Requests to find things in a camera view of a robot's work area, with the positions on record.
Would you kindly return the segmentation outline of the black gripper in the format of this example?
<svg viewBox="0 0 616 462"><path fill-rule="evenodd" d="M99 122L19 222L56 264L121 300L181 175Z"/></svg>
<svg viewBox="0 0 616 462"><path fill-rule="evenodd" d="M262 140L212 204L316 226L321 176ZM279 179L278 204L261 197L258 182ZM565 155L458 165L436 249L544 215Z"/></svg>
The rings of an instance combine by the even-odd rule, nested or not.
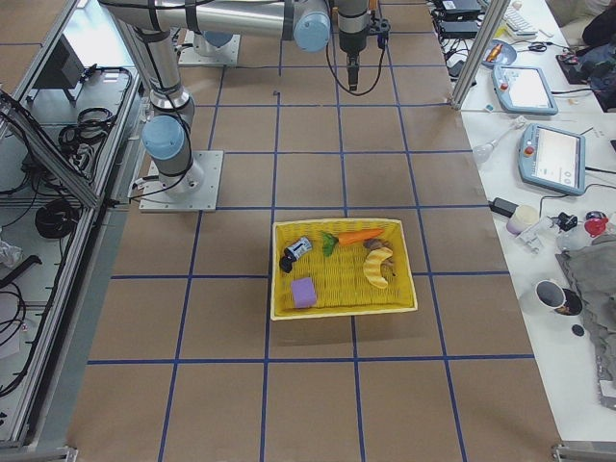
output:
<svg viewBox="0 0 616 462"><path fill-rule="evenodd" d="M357 91L360 69L359 55L367 46L368 35L368 28L355 33L339 31L340 48L347 53L346 71L350 91Z"/></svg>

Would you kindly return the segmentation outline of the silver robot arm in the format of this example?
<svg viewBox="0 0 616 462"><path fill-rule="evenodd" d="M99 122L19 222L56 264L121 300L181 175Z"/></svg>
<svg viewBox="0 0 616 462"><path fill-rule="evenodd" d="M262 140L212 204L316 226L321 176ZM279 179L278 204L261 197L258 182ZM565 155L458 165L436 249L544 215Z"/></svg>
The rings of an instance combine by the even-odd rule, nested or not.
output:
<svg viewBox="0 0 616 462"><path fill-rule="evenodd" d="M371 36L387 46L389 21L379 18L368 1L101 1L99 3L127 29L122 34L131 45L141 76L149 81L150 102L161 114L192 120L193 98L184 87L174 45L173 28L195 34L221 33L275 37L294 41L306 52L327 47L331 15L337 17L339 44L346 53L348 85L357 90L360 53Z"/></svg>

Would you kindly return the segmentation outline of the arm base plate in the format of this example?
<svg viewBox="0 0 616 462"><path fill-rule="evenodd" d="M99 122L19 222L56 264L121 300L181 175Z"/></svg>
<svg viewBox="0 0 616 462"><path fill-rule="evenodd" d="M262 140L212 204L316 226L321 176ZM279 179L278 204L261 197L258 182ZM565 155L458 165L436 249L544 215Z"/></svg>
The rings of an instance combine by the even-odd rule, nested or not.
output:
<svg viewBox="0 0 616 462"><path fill-rule="evenodd" d="M229 36L229 40L222 46L215 46L202 35L188 31L184 42L178 48L178 63L180 66L235 67L239 58L240 41L240 35L233 35Z"/></svg>
<svg viewBox="0 0 616 462"><path fill-rule="evenodd" d="M218 191L224 152L197 150L192 153L192 167L179 180L160 176L153 161L148 174L157 175L138 192L139 209L145 213L214 212L218 205Z"/></svg>

